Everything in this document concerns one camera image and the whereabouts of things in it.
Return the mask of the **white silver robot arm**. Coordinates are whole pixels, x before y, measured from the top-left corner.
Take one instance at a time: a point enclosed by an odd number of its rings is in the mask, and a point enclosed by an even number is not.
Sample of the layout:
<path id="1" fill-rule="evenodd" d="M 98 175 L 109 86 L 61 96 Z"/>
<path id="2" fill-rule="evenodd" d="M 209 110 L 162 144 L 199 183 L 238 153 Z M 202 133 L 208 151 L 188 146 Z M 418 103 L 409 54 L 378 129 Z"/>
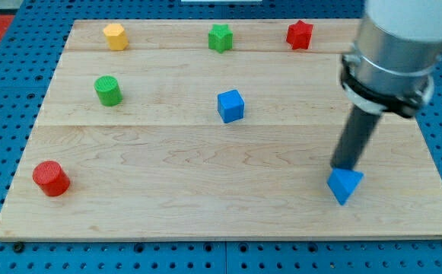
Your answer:
<path id="1" fill-rule="evenodd" d="M 367 0 L 341 84 L 352 116 L 413 117 L 434 93 L 442 55 L 442 0 Z"/>

